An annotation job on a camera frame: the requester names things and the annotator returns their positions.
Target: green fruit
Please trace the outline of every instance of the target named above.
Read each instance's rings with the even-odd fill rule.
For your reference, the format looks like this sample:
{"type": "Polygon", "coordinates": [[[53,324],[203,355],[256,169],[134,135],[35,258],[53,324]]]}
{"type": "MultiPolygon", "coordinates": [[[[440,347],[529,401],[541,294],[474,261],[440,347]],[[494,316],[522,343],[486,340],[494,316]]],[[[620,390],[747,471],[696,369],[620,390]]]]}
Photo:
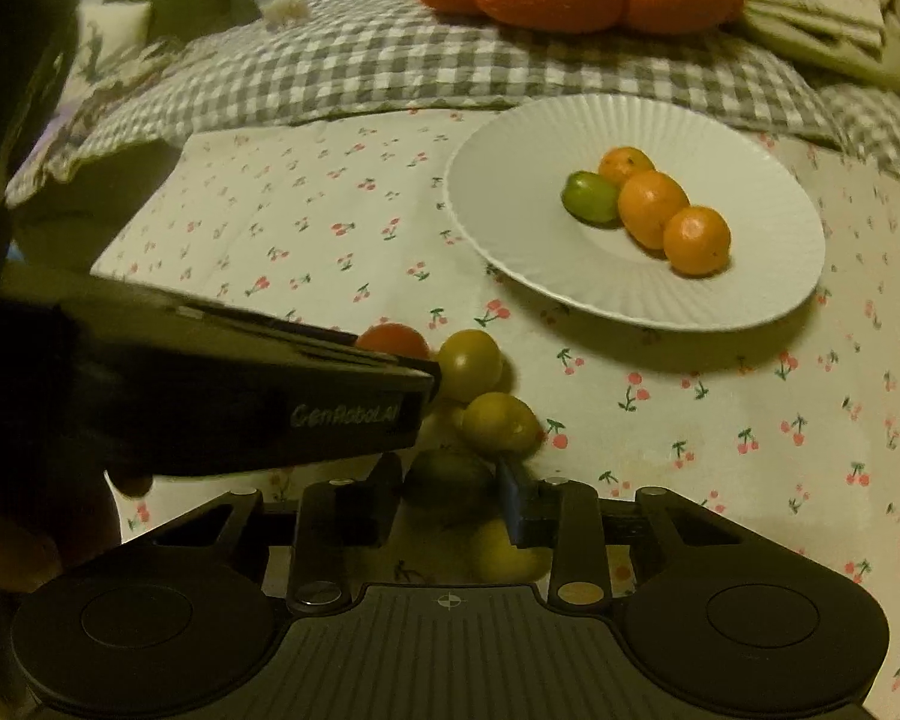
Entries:
{"type": "Polygon", "coordinates": [[[481,455],[524,455],[539,444],[540,423],[519,398],[505,392],[486,392],[466,407],[460,432],[481,455]]]}
{"type": "Polygon", "coordinates": [[[470,552],[473,572],[483,584],[530,584],[546,575],[552,560],[549,549],[513,546],[502,519],[477,528],[470,552]]]}
{"type": "Polygon", "coordinates": [[[610,224],[620,218],[617,196],[620,187],[602,175],[587,170],[570,173],[560,199],[563,207],[581,221],[590,224],[610,224]]]}
{"type": "Polygon", "coordinates": [[[482,330],[461,330],[443,342],[437,352],[440,394],[469,403],[489,392],[504,372],[504,358],[496,341],[482,330]]]}
{"type": "Polygon", "coordinates": [[[415,509],[446,524],[480,514],[492,500],[494,479],[487,465],[460,449],[428,449],[413,460],[403,497],[415,509]]]}

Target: red tomato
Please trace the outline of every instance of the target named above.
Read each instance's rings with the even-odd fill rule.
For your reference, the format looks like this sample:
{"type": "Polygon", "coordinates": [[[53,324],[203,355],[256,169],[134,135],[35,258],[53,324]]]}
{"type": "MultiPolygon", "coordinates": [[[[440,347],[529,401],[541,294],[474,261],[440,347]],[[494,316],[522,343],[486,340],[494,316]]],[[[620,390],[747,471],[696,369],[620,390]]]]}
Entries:
{"type": "Polygon", "coordinates": [[[418,360],[429,360],[430,358],[430,348],[423,336],[413,327],[396,322],[387,322],[371,327],[360,338],[357,338],[353,346],[371,352],[414,357],[418,360]]]}

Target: black and white checkered cloth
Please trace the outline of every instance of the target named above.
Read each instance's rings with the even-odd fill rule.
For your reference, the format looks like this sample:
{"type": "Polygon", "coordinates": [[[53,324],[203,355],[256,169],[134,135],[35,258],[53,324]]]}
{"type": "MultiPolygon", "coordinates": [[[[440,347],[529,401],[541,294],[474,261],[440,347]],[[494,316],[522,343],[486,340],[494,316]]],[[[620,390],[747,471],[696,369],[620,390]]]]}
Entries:
{"type": "Polygon", "coordinates": [[[823,86],[818,93],[845,135],[847,153],[874,160],[900,179],[900,97],[850,83],[823,86]]]}
{"type": "MultiPolygon", "coordinates": [[[[713,31],[652,41],[554,37],[447,20],[418,0],[312,0],[306,25],[262,23],[197,41],[174,73],[49,160],[69,173],[131,143],[194,132],[408,107],[511,106],[553,95],[623,93],[677,103],[734,127],[842,146],[816,93],[768,50],[713,31]]],[[[11,183],[26,196],[47,169],[11,183]]]]}

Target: cherry print tablecloth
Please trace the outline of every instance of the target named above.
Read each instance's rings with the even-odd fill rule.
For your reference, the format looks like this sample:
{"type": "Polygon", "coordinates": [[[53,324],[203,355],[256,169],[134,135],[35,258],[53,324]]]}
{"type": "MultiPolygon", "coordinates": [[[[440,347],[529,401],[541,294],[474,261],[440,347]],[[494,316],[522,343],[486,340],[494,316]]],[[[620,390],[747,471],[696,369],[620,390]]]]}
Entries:
{"type": "MultiPolygon", "coordinates": [[[[892,626],[868,707],[900,717],[900,183],[763,136],[824,220],[818,290],[767,327],[660,333],[571,311],[466,245],[440,177],[493,116],[429,110],[194,136],[96,272],[356,332],[405,322],[434,347],[487,329],[547,431],[536,473],[605,497],[664,485],[866,586],[892,626]]],[[[444,440],[428,425],[420,445],[444,440]]],[[[250,482],[294,497],[369,462],[250,482]]],[[[121,501],[125,533],[233,485],[158,481],[144,501],[121,501]]],[[[434,543],[413,552],[396,538],[383,556],[391,574],[379,578],[463,576],[458,546],[434,543]]]]}

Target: plate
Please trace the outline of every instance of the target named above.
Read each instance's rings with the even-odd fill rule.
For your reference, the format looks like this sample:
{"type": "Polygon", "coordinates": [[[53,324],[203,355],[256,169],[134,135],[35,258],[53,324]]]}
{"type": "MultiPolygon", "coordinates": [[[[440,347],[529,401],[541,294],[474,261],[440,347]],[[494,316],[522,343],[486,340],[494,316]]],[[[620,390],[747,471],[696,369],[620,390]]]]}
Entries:
{"type": "Polygon", "coordinates": [[[813,292],[826,245],[813,203],[764,148],[720,122],[656,100],[572,95],[514,108],[474,132],[444,176],[450,213],[511,278],[601,317],[686,331],[739,330],[813,292]],[[615,146],[636,146],[690,202],[730,225],[730,265],[684,278],[626,231],[580,223],[560,191],[615,146]]]}

